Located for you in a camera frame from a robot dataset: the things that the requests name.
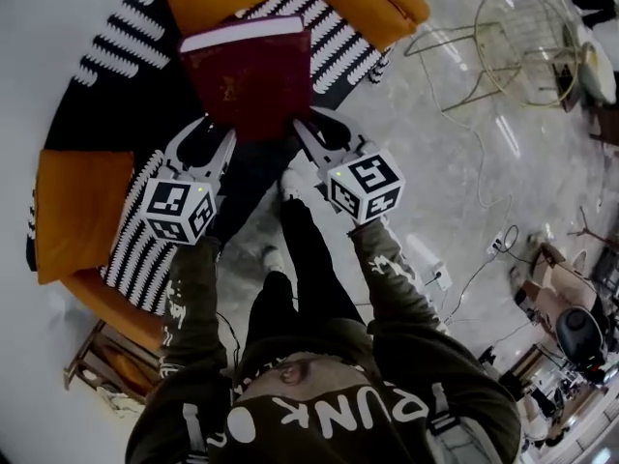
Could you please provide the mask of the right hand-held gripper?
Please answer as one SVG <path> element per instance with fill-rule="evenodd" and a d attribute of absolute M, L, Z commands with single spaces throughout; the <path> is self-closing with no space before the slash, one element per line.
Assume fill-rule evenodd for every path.
<path fill-rule="evenodd" d="M 294 119 L 292 125 L 337 212 L 369 222 L 398 206 L 404 176 L 391 153 L 369 139 L 356 120 L 312 107 L 309 120 Z"/>

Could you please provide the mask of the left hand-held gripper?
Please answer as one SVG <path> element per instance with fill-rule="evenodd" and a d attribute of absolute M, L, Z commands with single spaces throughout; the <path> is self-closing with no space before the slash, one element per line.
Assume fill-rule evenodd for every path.
<path fill-rule="evenodd" d="M 178 155 L 186 138 L 206 134 L 211 125 L 200 117 L 180 130 L 167 144 L 157 175 L 147 182 L 143 220 L 159 240 L 192 246 L 218 211 L 216 196 L 236 147 L 236 130 L 225 135 L 205 164 L 191 166 Z"/>

